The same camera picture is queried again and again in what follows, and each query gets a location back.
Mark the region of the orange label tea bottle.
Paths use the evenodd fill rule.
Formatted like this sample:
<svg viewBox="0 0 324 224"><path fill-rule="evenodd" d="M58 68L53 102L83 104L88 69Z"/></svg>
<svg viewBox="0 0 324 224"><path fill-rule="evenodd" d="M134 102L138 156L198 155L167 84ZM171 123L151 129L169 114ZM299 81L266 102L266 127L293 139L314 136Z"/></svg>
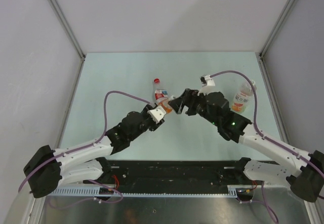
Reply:
<svg viewBox="0 0 324 224"><path fill-rule="evenodd" d="M173 111L173 108L169 105L169 101L169 98L163 97L158 103L165 110L166 114L169 114Z"/></svg>

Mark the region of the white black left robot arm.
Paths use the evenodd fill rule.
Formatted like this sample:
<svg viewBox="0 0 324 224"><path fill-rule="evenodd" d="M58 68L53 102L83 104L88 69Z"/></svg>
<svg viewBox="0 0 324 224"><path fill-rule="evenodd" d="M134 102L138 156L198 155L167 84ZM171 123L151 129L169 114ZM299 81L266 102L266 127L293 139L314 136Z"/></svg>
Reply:
<svg viewBox="0 0 324 224"><path fill-rule="evenodd" d="M83 180L109 182L112 171L102 157L123 151L146 131L155 131L164 123L166 113L160 105L148 104L140 113L128 113L94 141L64 149L40 147L23 169L32 195L42 198L60 185Z"/></svg>

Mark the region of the white green fruit tea bottle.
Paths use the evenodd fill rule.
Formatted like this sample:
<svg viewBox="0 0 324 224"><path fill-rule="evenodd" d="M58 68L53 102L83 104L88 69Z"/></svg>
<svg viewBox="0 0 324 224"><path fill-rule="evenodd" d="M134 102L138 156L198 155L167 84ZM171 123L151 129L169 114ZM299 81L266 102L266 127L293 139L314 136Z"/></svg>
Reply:
<svg viewBox="0 0 324 224"><path fill-rule="evenodd" d="M253 89L257 89L256 83L254 80L251 80L252 86L249 82L243 82L239 87L237 93L235 94L232 103L231 109L237 113L243 113L248 107L251 99L254 97Z"/></svg>

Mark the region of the clear red label water bottle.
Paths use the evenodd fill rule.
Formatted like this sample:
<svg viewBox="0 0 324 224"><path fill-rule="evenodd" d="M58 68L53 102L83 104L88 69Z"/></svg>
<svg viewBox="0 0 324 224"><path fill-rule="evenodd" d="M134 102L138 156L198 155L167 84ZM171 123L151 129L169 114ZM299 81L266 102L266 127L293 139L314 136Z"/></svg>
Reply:
<svg viewBox="0 0 324 224"><path fill-rule="evenodd" d="M153 89L153 99L156 104L158 104L163 97L169 97L167 90L164 89L164 86L161 84L161 82L159 84L155 84L153 82Z"/></svg>

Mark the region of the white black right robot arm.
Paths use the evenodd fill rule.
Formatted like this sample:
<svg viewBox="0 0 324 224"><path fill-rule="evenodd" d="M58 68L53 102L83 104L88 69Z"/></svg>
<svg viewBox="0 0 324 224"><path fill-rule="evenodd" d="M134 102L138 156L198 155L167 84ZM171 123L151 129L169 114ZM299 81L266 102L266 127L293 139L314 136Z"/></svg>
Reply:
<svg viewBox="0 0 324 224"><path fill-rule="evenodd" d="M185 89L179 97L172 98L169 106L181 114L184 107L189 116L200 115L217 127L227 141L248 146L275 161L282 168L274 177L283 177L286 185L299 198L314 203L323 188L323 153L309 153L278 141L259 130L254 122L230 110L229 102L221 92L204 94Z"/></svg>

